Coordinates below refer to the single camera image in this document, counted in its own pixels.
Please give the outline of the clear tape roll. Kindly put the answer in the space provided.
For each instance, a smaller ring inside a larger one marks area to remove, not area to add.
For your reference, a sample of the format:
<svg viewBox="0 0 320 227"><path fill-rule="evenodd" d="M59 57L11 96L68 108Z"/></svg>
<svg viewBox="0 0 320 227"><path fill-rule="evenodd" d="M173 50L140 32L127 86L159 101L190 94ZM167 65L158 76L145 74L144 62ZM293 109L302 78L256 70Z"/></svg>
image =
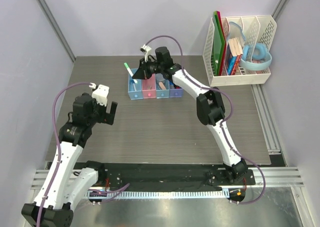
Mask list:
<svg viewBox="0 0 320 227"><path fill-rule="evenodd" d="M161 73L156 74L155 79L157 82L164 82L166 80Z"/></svg>

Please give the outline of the pink eraser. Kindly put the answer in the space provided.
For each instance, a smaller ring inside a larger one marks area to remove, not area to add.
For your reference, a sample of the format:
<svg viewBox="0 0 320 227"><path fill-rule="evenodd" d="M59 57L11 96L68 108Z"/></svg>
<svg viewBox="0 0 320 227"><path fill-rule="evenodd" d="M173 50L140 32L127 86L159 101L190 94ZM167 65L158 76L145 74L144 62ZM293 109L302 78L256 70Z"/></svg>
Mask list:
<svg viewBox="0 0 320 227"><path fill-rule="evenodd" d="M158 82L158 86L159 86L159 88L160 88L161 90L163 90L163 91L167 89L165 83L162 82L162 81L159 81L159 82Z"/></svg>

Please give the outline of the pink drawer box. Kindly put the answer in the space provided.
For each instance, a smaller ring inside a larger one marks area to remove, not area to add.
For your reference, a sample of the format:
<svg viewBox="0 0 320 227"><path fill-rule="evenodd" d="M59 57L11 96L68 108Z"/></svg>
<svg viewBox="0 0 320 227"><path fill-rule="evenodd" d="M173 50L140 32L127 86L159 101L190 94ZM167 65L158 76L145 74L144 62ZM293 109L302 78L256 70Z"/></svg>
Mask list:
<svg viewBox="0 0 320 227"><path fill-rule="evenodd" d="M156 98L156 80L155 78L142 80L142 95L144 99Z"/></svg>

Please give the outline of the light blue drawer box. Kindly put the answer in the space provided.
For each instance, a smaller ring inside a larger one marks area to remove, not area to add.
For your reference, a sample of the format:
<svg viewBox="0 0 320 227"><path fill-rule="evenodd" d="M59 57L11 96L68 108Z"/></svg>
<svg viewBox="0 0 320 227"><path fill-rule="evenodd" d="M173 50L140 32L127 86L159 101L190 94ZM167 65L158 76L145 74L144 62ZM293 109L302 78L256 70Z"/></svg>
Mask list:
<svg viewBox="0 0 320 227"><path fill-rule="evenodd" d="M128 74L127 92L131 100L142 100L144 98L142 93L142 80L138 79L137 81L138 83L135 84L137 91L134 91L134 88L133 88L134 81L132 80L131 76Z"/></svg>

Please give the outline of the green marker pen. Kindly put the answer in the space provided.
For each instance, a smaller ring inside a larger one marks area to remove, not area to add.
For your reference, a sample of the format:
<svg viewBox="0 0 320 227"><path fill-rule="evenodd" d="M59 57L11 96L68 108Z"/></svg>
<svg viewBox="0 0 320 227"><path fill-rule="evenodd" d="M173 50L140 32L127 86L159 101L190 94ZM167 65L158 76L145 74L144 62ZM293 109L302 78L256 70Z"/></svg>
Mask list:
<svg viewBox="0 0 320 227"><path fill-rule="evenodd" d="M134 75L134 74L133 74L132 70L130 69L129 65L125 62L125 63L124 63L124 66L125 66L126 70L128 71L129 75L131 76L133 82L134 82L135 84L137 84L138 81L133 78L133 75Z"/></svg>

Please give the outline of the purple drawer box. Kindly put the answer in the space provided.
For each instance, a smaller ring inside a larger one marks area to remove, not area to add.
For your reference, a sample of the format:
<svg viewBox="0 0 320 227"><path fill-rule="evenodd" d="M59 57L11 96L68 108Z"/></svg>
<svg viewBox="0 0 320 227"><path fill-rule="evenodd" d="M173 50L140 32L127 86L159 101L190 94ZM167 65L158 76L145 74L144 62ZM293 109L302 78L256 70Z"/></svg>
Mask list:
<svg viewBox="0 0 320 227"><path fill-rule="evenodd" d="M170 87L170 90L169 90L169 97L170 98L181 98L183 96L184 90L181 87L179 87L175 84L174 84L174 86L169 84L169 87Z"/></svg>

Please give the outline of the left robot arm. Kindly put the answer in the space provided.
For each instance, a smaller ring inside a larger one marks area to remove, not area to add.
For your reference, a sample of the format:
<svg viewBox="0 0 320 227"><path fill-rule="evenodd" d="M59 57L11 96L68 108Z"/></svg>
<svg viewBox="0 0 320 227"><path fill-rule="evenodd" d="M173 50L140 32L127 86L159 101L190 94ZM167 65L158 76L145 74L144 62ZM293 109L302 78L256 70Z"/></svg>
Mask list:
<svg viewBox="0 0 320 227"><path fill-rule="evenodd" d="M75 98L68 120L59 130L56 153L44 184L33 203L22 207L21 214L31 226L69 227L89 188L106 182L104 165L91 160L72 183L69 179L94 125L114 123L118 104L112 102L107 112L107 101L106 94L83 93Z"/></svg>

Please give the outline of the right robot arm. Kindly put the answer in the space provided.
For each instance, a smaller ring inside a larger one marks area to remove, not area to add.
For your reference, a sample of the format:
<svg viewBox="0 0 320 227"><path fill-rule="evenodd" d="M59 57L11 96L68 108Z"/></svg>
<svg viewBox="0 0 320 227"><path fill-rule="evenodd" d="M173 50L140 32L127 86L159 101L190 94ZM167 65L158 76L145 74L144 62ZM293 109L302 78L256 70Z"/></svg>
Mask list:
<svg viewBox="0 0 320 227"><path fill-rule="evenodd" d="M237 148L232 146L234 142L225 122L226 110L220 90L203 85L180 64L174 63L167 47L158 47L155 56L150 54L151 50L147 45L140 48L144 57L132 78L148 80L152 75L160 74L190 94L196 102L198 120L210 130L221 152L226 180L233 185L241 183L248 166Z"/></svg>

